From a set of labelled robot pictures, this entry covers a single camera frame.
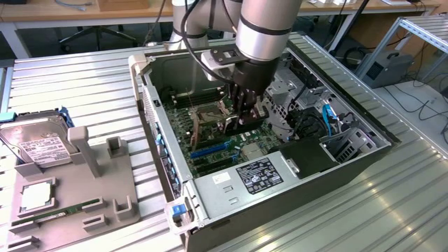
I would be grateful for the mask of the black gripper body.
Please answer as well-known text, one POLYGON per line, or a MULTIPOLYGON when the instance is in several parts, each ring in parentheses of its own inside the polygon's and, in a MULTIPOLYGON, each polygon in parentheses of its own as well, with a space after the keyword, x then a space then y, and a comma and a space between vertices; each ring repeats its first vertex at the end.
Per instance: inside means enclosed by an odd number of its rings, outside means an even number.
POLYGON ((278 59, 278 57, 269 61, 250 59, 234 64, 232 78, 238 91, 254 92, 256 95, 264 94, 273 81, 278 59))

